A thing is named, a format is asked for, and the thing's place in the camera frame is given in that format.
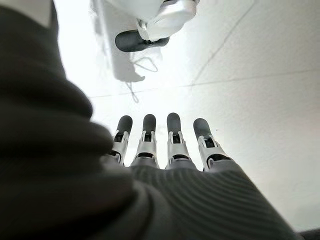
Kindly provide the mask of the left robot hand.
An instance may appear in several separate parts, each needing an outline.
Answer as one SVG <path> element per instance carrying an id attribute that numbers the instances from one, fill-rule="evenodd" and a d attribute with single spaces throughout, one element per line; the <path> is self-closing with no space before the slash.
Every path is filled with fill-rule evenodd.
<path id="1" fill-rule="evenodd" d="M 3 240 L 299 240 L 239 169 L 123 167 L 66 78 L 54 2 L 0 6 Z"/>

